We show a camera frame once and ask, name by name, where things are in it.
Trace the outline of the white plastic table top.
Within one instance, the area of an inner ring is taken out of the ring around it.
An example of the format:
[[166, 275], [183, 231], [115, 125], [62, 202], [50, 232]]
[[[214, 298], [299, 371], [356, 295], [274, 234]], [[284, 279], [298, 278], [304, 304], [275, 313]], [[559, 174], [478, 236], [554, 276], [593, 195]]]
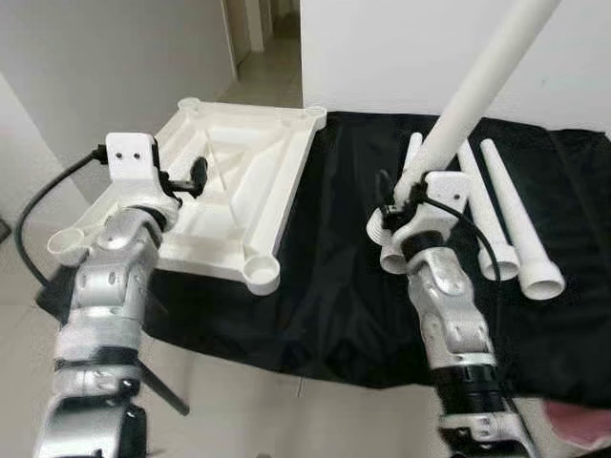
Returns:
[[[197, 188], [196, 198], [176, 193], [177, 213], [152, 208], [165, 221], [158, 269], [236, 281], [258, 296], [275, 292], [281, 236], [311, 141], [325, 122], [322, 106], [291, 109], [184, 97], [153, 134], [158, 167], [171, 179], [184, 180], [202, 156], [208, 160], [208, 183]], [[83, 261], [106, 219], [123, 209], [106, 189], [45, 244], [58, 262]]]

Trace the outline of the pink fabric slipper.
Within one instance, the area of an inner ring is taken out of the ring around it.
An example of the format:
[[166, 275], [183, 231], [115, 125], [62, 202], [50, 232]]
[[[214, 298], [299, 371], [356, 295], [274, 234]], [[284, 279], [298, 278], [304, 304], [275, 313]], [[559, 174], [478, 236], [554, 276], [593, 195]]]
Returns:
[[611, 446], [611, 410], [545, 400], [542, 413], [551, 431], [571, 446], [593, 452]]

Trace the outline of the white door frame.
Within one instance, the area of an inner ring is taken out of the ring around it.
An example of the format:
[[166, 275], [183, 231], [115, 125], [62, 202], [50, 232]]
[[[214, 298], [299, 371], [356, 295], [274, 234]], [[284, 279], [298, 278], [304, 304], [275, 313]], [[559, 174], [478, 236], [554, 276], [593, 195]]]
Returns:
[[269, 47], [267, 42], [274, 36], [276, 0], [220, 1], [231, 67], [235, 77], [239, 77], [241, 65]]

